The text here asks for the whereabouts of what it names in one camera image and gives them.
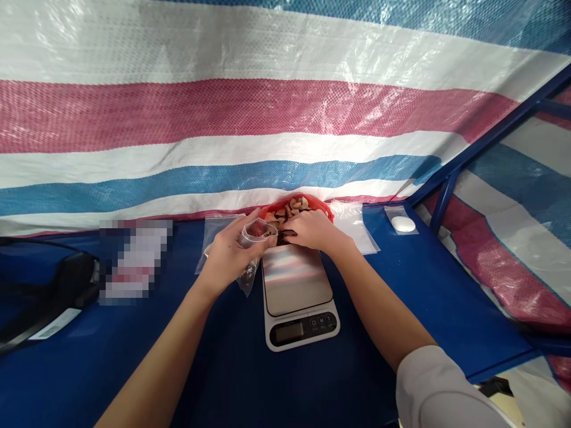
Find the tabletop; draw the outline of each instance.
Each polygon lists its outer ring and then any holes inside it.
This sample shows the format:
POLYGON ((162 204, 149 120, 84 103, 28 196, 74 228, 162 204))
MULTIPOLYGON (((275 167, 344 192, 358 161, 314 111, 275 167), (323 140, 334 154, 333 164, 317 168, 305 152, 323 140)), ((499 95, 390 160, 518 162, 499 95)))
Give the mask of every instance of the tabletop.
MULTIPOLYGON (((382 206, 363 217, 381 251, 367 260, 473 381, 537 355, 430 230, 397 235, 382 206)), ((94 304, 61 332, 0 360, 3 426, 93 426, 196 279, 204 221, 175 226, 156 290, 132 306, 94 304)), ((93 253, 98 235, 51 237, 93 253)), ((45 282, 65 250, 2 248, 0 272, 45 282)), ((281 353, 264 337, 261 275, 212 308, 173 426, 383 426, 394 423, 395 375, 379 355, 332 261, 323 256, 341 320, 331 339, 281 353)), ((3 301, 2 317, 18 310, 3 301)))

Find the striped tarp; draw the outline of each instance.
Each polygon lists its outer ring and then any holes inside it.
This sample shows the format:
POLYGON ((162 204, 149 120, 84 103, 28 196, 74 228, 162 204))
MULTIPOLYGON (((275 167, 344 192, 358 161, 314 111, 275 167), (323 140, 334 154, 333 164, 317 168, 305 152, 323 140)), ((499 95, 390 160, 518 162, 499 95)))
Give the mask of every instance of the striped tarp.
POLYGON ((8 1, 0 234, 377 202, 569 63, 569 4, 8 1))
MULTIPOLYGON (((557 100, 571 105, 571 89, 557 100)), ((571 335, 571 122, 538 114, 469 165, 443 226, 443 243, 507 316, 571 335)), ((526 425, 538 415, 530 426, 569 425, 571 397, 553 379, 571 394, 571 358, 548 355, 514 379, 526 425)))

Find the red stripe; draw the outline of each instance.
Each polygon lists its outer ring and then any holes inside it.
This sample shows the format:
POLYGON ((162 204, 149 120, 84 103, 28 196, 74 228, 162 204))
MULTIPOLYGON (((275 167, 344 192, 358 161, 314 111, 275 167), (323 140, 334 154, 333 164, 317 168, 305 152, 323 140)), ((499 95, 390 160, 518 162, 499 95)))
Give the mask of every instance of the red stripe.
POLYGON ((550 355, 547 359, 559 385, 571 394, 571 358, 550 355))
MULTIPOLYGON (((566 90, 561 92, 558 96, 555 97, 554 100, 557 101, 558 103, 571 106, 571 87, 568 87, 566 90)), ((536 117, 545 122, 557 125, 560 128, 564 128, 567 131, 571 131, 571 121, 561 119, 560 117, 552 116, 550 114, 542 112, 537 113, 536 117)))
MULTIPOLYGON (((433 212, 438 195, 426 201, 433 212)), ((462 262, 515 319, 537 331, 571 333, 571 310, 495 237, 485 217, 452 196, 444 217, 462 262)))
MULTIPOLYGON (((383 203, 383 202, 389 202, 389 201, 400 201, 400 200, 404 200, 404 199, 405 199, 404 197, 399 197, 399 196, 378 196, 378 197, 376 197, 376 196, 361 195, 361 196, 346 196, 346 197, 328 199, 325 202, 331 202, 332 200, 337 200, 337 201, 344 201, 344 202, 383 203)), ((264 207, 264 205, 251 206, 251 207, 241 208, 241 209, 237 209, 237 210, 206 210, 206 211, 199 211, 199 212, 195 212, 195 213, 156 215, 156 216, 151 216, 151 217, 141 217, 137 220, 167 219, 167 220, 173 220, 173 221, 192 221, 192 220, 201 220, 201 219, 204 219, 207 217, 228 216, 228 215, 234 215, 234 214, 249 214, 250 212, 252 212, 256 208, 262 208, 262 207, 264 207)), ((40 236, 79 234, 79 233, 83 233, 83 232, 87 232, 87 231, 82 231, 82 232, 77 232, 77 231, 73 231, 73 232, 69 232, 69 231, 45 231, 45 232, 29 234, 29 235, 19 235, 18 237, 20 237, 20 238, 32 238, 32 237, 40 237, 40 236)))
POLYGON ((555 101, 565 105, 571 105, 571 86, 555 97, 555 101))
POLYGON ((571 131, 571 121, 543 112, 537 113, 535 117, 545 122, 549 122, 550 124, 556 125, 560 128, 566 129, 567 131, 571 131))
POLYGON ((0 153, 91 152, 189 137, 455 132, 469 143, 517 106, 474 90, 314 80, 86 86, 0 81, 0 153))

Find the hand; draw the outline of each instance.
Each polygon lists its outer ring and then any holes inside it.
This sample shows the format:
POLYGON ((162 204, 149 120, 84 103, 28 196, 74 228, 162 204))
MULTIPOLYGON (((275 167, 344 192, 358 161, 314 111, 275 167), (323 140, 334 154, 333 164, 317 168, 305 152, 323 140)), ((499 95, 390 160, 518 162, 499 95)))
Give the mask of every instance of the hand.
POLYGON ((269 247, 275 246, 276 237, 268 237, 248 249, 240 247, 237 242, 242 228, 260 214, 257 208, 248 216, 241 216, 232 221, 226 229, 220 231, 214 238, 210 253, 196 282, 207 287, 216 298, 244 271, 248 263, 269 247))
POLYGON ((331 223, 322 210, 302 211, 284 223, 280 229, 297 233, 297 236, 285 236, 285 242, 320 250, 329 255, 335 249, 353 243, 349 236, 331 223))

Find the left hand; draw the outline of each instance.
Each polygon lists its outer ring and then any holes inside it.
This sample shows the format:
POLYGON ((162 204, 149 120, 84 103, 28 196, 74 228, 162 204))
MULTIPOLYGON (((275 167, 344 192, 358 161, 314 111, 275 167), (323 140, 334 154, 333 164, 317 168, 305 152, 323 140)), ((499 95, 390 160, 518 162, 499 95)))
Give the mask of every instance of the left hand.
POLYGON ((212 293, 213 297, 222 294, 226 287, 240 276, 248 263, 256 257, 261 257, 269 247, 275 246, 276 237, 268 237, 248 249, 238 244, 237 239, 242 228, 259 214, 260 208, 256 208, 250 215, 238 217, 214 238, 206 263, 196 280, 209 294, 212 293))

